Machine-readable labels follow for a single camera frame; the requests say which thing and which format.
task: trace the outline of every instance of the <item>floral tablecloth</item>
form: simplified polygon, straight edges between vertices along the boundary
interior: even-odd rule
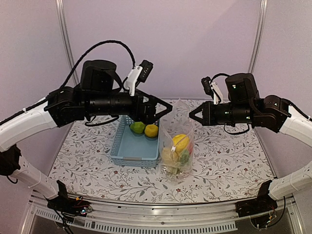
[[[191,108],[202,103],[185,102]],[[97,118],[99,122],[107,119]],[[197,123],[192,174],[182,183],[173,184],[158,167],[113,164],[109,152],[117,127],[118,121],[98,127],[75,122],[50,178],[61,180],[69,192],[78,195],[149,203],[196,203],[255,196],[261,182],[273,177],[253,130],[232,136],[224,132],[223,126],[203,127]],[[237,125],[232,131],[245,128],[246,125]]]

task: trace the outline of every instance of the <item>white wall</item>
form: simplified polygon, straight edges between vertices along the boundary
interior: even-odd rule
[[[206,98],[201,78],[247,71],[259,8],[259,0],[64,1],[75,60],[99,41],[121,40],[137,65],[143,59],[154,63],[139,89],[161,98]],[[131,69],[119,45],[102,45],[87,59],[115,62],[122,79]]]
[[[0,1],[0,119],[27,107],[66,78],[69,67],[55,1]],[[48,173],[66,127],[19,143],[22,154]],[[31,191],[0,176],[0,233],[18,233]]]
[[[312,115],[312,1],[269,1],[254,76],[260,95],[275,94]],[[312,160],[312,148],[289,136],[258,129],[279,177]],[[294,194],[307,233],[312,230],[312,189]]]

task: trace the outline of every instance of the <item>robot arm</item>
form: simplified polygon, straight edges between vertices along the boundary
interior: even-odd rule
[[[48,200],[48,207],[71,215],[86,215],[92,210],[89,202],[67,195],[65,185],[53,181],[21,156],[16,143],[38,132],[62,127],[76,120],[90,121],[91,117],[128,115],[134,121],[152,124],[172,110],[172,106],[157,97],[135,90],[145,82],[153,64],[143,61],[140,72],[128,76],[129,92],[120,92],[121,80],[116,65],[109,61],[86,61],[81,82],[76,87],[62,87],[51,92],[33,109],[24,111],[0,123],[0,175],[14,177]],[[119,88],[113,89],[116,81]],[[160,104],[166,110],[156,112]]]
[[[291,101],[270,95],[260,98],[252,74],[235,74],[225,79],[228,103],[207,101],[190,112],[190,118],[203,126],[247,123],[294,137],[312,147],[312,121]],[[239,216],[253,215],[277,208],[276,200],[312,184],[312,161],[302,169],[261,185],[255,199],[236,204]]]

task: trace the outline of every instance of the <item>basket handle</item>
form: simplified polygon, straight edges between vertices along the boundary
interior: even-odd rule
[[[124,161],[141,162],[141,157],[123,157]]]

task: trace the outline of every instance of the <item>black cable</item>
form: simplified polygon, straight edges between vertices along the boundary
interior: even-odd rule
[[[37,102],[37,103],[35,103],[34,105],[27,107],[27,108],[25,109],[25,111],[29,111],[29,110],[31,110],[31,109],[34,109],[35,107],[40,106],[41,104],[45,103],[47,100],[48,100],[48,99],[45,97],[42,101]],[[24,113],[25,113],[24,111],[18,111],[18,112],[16,112],[15,114],[11,115],[9,118],[6,118],[6,119],[2,120],[2,121],[0,122],[0,126],[3,125],[3,124],[5,124],[5,123],[8,122],[8,121],[14,119],[15,117],[17,117],[17,116],[19,116],[19,115],[21,115],[21,114],[24,114]]]
[[[214,77],[209,81],[210,86],[211,86],[211,82],[212,82],[215,78],[217,78],[217,77],[219,77],[219,76],[229,77],[229,75],[228,75],[228,74],[225,74],[225,73],[216,74],[216,75],[214,75]],[[216,95],[216,96],[218,97],[219,103],[220,103],[220,102],[221,102],[221,98],[220,98],[219,94],[217,94],[217,92],[216,92],[213,88],[212,88],[211,90],[213,91],[214,95]]]
[[[219,99],[219,103],[221,103],[221,98],[219,96],[219,94],[214,90],[214,89],[211,89],[213,91],[213,93],[218,97]]]
[[[225,77],[229,77],[230,75],[226,74],[226,73],[219,73],[214,75],[214,77],[211,79],[210,82],[212,82],[215,78],[220,77],[220,76],[225,76]]]
[[[284,197],[284,209],[283,209],[283,212],[282,212],[280,218],[279,218],[274,224],[269,225],[268,228],[275,226],[276,224],[279,223],[279,221],[281,221],[281,219],[282,219],[283,216],[284,216],[285,210],[286,210],[286,198]]]
[[[72,70],[71,70],[70,73],[68,74],[66,80],[65,80],[64,83],[60,86],[59,89],[62,89],[62,88],[65,87],[65,85],[66,85],[67,82],[69,81],[70,77],[71,77],[72,74],[74,73],[75,69],[78,67],[79,63],[83,60],[84,57],[86,57],[86,55],[87,55],[88,53],[90,53],[93,49],[97,48],[98,46],[103,45],[103,44],[107,44],[107,43],[115,43],[115,44],[119,44],[119,45],[121,45],[122,47],[124,47],[124,48],[128,51],[128,53],[129,53],[129,55],[130,55],[130,57],[131,57],[131,60],[132,60],[132,67],[134,68],[134,67],[136,66],[135,57],[133,56],[131,50],[129,49],[129,47],[128,47],[126,44],[122,43],[122,42],[119,41],[119,40],[105,40],[105,41],[100,41],[99,43],[97,43],[97,44],[91,46],[86,52],[84,52],[84,54],[83,54],[82,56],[80,56],[80,58],[77,60],[77,62],[76,62],[75,65],[73,66]]]
[[[248,132],[248,131],[250,130],[249,124],[247,124],[247,127],[248,127],[248,128],[247,128],[246,130],[244,130],[244,131],[242,131],[242,132],[239,132],[239,133],[230,133],[230,132],[228,132],[228,131],[225,130],[225,126],[226,126],[226,124],[224,124],[223,130],[224,130],[227,134],[230,134],[230,135],[241,135],[241,134],[244,134],[244,133],[246,133],[246,132]]]
[[[53,209],[55,211],[55,213],[57,213],[57,215],[60,217],[60,219],[62,220],[63,223],[63,229],[66,231],[67,234],[74,234],[73,231],[70,229],[69,225],[67,224],[64,215],[63,217],[59,214],[59,212],[57,212],[56,209]]]
[[[88,126],[87,124],[92,123],[96,119],[96,117],[97,116],[93,116],[92,120],[90,120],[89,122],[85,122],[84,125]]]
[[[294,107],[294,109],[299,112],[301,115],[303,115],[303,117],[305,117],[306,119],[308,119],[309,121],[312,121],[311,118],[309,118],[309,116],[307,116],[305,113],[303,113],[303,111],[301,111],[292,101],[282,98],[283,101],[285,101],[288,105],[291,105]]]
[[[12,183],[12,184],[17,184],[18,183],[18,179],[16,179],[15,181],[11,180],[11,178],[7,175],[6,176],[8,178],[8,180]]]
[[[132,54],[130,48],[129,48],[126,44],[122,43],[122,42],[119,41],[119,40],[105,40],[105,41],[100,41],[99,43],[97,43],[97,44],[91,46],[86,52],[84,52],[84,54],[78,59],[78,61],[77,61],[77,62],[75,63],[75,65],[73,66],[72,70],[71,70],[70,73],[68,74],[68,76],[67,76],[67,78],[65,79],[64,83],[63,83],[57,90],[55,90],[53,93],[57,93],[57,91],[60,91],[62,88],[65,87],[65,85],[68,83],[70,77],[73,75],[74,71],[76,70],[76,68],[78,67],[78,65],[80,64],[80,62],[83,60],[84,57],[86,57],[86,55],[87,55],[88,53],[90,53],[90,52],[91,52],[93,49],[95,49],[96,47],[98,47],[98,46],[100,46],[100,45],[103,45],[103,44],[107,44],[107,43],[115,43],[115,44],[119,44],[119,45],[121,45],[122,47],[124,47],[124,48],[128,51],[128,53],[129,53],[129,55],[130,55],[130,57],[131,57],[131,60],[132,60],[132,67],[133,67],[133,68],[135,67],[135,65],[136,65],[135,57],[134,57],[134,55]],[[35,103],[34,105],[25,108],[25,111],[29,111],[29,110],[31,110],[31,109],[34,109],[35,107],[37,107],[37,106],[39,106],[39,105],[45,103],[49,98],[50,98],[49,96],[45,97],[42,101],[37,102],[37,103]],[[24,113],[24,111],[19,111],[19,112],[13,114],[12,116],[10,116],[9,118],[4,119],[3,121],[0,122],[0,126],[3,125],[4,123],[6,123],[6,122],[8,122],[8,121],[10,121],[10,120],[12,120],[12,119],[14,119],[15,117],[17,117],[17,116],[23,114],[23,113]]]
[[[263,114],[261,113],[261,111],[259,111],[259,110],[256,108],[256,106],[254,105],[254,98],[253,98],[253,97],[249,99],[249,105],[251,106],[252,110],[255,111],[258,115],[260,115],[260,116],[263,115]]]
[[[116,116],[115,118],[110,119],[110,120],[108,120],[106,122],[95,123],[95,124],[90,124],[93,121],[93,120],[91,120],[90,122],[84,123],[84,125],[87,126],[87,127],[97,127],[97,126],[102,126],[102,125],[105,125],[105,124],[112,123],[112,122],[114,122],[114,121],[116,121],[118,119],[119,119],[119,116]]]
[[[126,89],[126,88],[125,88],[125,82],[126,82],[127,79],[128,79],[128,77],[126,77],[126,78],[123,80],[123,82],[122,82],[122,89],[123,89],[125,92],[129,91],[129,89]]]

